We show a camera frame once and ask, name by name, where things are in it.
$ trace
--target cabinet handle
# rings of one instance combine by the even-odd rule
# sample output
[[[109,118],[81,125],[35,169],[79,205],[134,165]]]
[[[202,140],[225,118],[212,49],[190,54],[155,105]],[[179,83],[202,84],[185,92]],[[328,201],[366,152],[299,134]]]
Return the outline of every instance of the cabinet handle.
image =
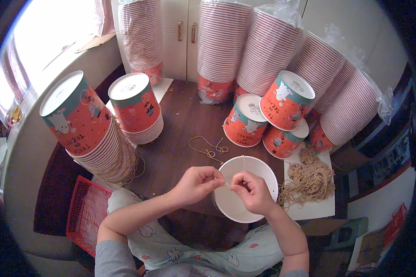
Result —
[[[193,23],[193,26],[191,26],[191,43],[196,42],[196,23]]]
[[[182,36],[180,33],[182,32],[182,21],[177,23],[177,40],[182,41]]]

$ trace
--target hand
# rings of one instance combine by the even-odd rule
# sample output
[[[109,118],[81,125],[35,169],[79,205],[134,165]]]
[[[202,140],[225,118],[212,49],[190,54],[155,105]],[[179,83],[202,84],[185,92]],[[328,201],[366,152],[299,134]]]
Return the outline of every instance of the hand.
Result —
[[[267,216],[278,207],[271,197],[265,180],[251,172],[242,171],[233,176],[231,190],[234,191],[245,205],[245,208],[254,214]]]
[[[212,166],[191,167],[169,192],[173,201],[182,207],[202,200],[208,193],[225,184],[222,173]]]

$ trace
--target person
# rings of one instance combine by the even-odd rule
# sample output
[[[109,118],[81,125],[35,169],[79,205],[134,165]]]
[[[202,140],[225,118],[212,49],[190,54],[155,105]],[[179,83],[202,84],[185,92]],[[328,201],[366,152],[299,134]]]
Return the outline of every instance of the person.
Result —
[[[98,231],[95,276],[139,276],[131,254],[144,262],[147,277],[251,277],[282,259],[280,276],[308,276],[305,234],[274,202],[265,180],[248,171],[233,176],[231,190],[248,211],[265,216],[268,223],[248,232],[236,247],[225,252],[195,250],[169,235],[157,221],[224,184],[224,176],[214,167],[191,167],[171,191],[143,202],[129,190],[113,192],[108,216]]]

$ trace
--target gray sleeve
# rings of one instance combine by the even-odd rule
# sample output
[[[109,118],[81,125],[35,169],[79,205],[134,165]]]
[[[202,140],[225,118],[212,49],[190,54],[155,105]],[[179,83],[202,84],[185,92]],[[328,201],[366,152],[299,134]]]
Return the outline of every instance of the gray sleeve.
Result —
[[[102,241],[96,246],[95,277],[139,277],[127,245]]]
[[[308,272],[305,270],[292,270],[283,274],[282,277],[308,277]]]

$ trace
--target window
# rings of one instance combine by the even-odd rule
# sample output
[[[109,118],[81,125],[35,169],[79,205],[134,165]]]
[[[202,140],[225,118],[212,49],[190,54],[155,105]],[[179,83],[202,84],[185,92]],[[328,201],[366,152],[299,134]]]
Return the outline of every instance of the window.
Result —
[[[17,52],[29,78],[94,29],[94,0],[33,0],[14,29]]]
[[[95,0],[33,0],[29,3],[15,25],[15,46],[12,47],[29,81],[37,80],[46,66],[68,47],[74,47],[76,41],[94,33],[95,20],[98,20],[95,17]],[[14,71],[18,67],[15,55],[10,63]],[[13,89],[16,89],[16,86],[11,88],[7,76],[0,64],[0,120],[5,125],[6,113],[15,98]],[[14,77],[16,82],[20,81],[17,91],[24,96],[29,83],[22,85],[21,76]]]

